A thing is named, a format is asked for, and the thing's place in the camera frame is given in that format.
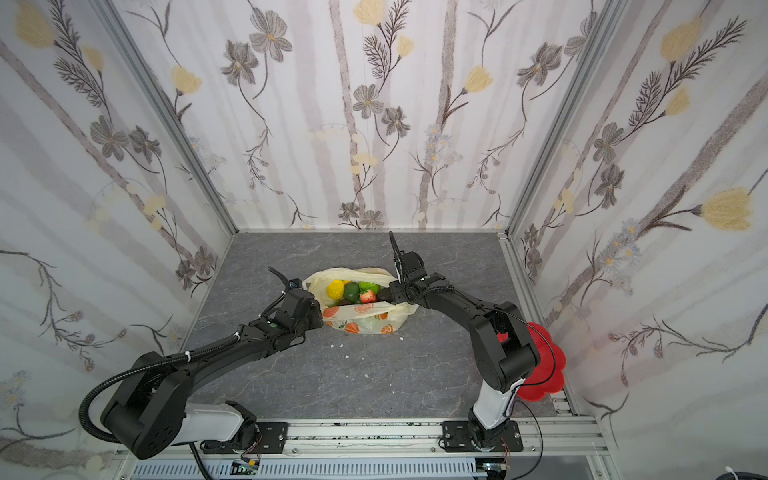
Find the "pale yellow plastic bag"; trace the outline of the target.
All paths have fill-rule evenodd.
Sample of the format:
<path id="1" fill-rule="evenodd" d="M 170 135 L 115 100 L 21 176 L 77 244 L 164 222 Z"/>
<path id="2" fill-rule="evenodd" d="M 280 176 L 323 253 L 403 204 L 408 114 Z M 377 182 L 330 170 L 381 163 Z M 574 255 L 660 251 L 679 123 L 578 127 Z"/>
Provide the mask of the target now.
<path id="1" fill-rule="evenodd" d="M 387 270 L 369 267 L 350 269 L 344 267 L 318 271 L 303 281 L 306 290 L 320 303 L 323 321 L 329 327 L 354 334 L 388 335 L 397 331 L 407 318 L 418 310 L 418 306 L 391 304 L 378 299 L 375 303 L 362 304 L 360 301 L 342 305 L 343 299 L 331 300 L 326 288 L 333 280 L 348 282 L 374 282 L 382 287 L 396 278 Z"/>

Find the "red flower-shaped plastic bowl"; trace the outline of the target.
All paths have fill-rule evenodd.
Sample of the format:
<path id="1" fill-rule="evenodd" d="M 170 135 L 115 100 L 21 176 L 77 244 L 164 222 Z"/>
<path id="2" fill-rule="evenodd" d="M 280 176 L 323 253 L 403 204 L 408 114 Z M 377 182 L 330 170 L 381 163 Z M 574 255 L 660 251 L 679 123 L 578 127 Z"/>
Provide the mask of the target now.
<path id="1" fill-rule="evenodd" d="M 567 358 L 544 327 L 530 324 L 528 331 L 532 334 L 534 345 L 540 354 L 540 363 L 518 389 L 517 395 L 522 400 L 538 402 L 547 395 L 561 392 L 565 387 L 563 370 L 567 365 Z"/>

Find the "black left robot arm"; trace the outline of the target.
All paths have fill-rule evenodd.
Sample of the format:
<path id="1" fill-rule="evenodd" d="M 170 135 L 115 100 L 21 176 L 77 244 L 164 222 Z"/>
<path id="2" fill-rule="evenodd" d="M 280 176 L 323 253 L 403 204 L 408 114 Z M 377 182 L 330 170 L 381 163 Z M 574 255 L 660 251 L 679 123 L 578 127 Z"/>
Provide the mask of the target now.
<path id="1" fill-rule="evenodd" d="M 133 366 L 87 393 L 78 409 L 82 429 L 149 459 L 170 446 L 213 441 L 244 450 L 259 437 L 254 414 L 236 402 L 190 403 L 202 387 L 225 374 L 298 345 L 323 325 L 315 296 L 297 279 L 262 313 L 223 339 L 162 356 L 149 352 Z"/>

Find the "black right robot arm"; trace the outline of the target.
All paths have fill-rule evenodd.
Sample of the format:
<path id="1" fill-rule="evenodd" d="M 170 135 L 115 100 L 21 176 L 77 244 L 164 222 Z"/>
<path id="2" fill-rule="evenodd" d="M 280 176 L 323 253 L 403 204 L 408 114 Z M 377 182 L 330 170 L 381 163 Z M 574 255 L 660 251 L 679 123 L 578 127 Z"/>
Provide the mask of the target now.
<path id="1" fill-rule="evenodd" d="M 401 250 L 393 232 L 388 236 L 397 272 L 397 279 L 389 284 L 392 300 L 397 305 L 407 303 L 437 311 L 466 330 L 483 379 L 466 427 L 455 434 L 445 431 L 443 449 L 491 451 L 505 442 L 516 396 L 529 385 L 527 380 L 541 364 L 534 338 L 541 338 L 552 357 L 549 375 L 534 382 L 534 387 L 555 377 L 556 349 L 524 320 L 515 304 L 486 302 L 462 292 L 443 275 L 428 273 L 419 254 Z"/>

